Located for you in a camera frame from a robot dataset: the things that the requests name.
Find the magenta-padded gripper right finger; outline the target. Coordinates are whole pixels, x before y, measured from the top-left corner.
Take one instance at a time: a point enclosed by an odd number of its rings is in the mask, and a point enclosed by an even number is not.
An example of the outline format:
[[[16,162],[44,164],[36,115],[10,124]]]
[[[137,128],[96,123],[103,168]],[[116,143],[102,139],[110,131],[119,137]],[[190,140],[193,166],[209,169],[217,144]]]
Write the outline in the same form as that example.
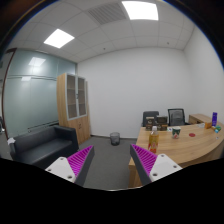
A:
[[[130,154],[143,185],[181,170],[181,167],[166,154],[156,155],[135,144],[130,146]]]

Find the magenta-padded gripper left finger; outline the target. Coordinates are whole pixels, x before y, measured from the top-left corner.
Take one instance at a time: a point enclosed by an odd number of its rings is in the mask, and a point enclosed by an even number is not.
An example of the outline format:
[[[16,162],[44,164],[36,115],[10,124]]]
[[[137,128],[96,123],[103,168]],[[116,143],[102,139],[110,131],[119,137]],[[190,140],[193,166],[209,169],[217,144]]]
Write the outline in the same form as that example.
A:
[[[68,158],[59,157],[46,168],[46,171],[78,186],[83,186],[94,154],[94,146],[90,145]]]

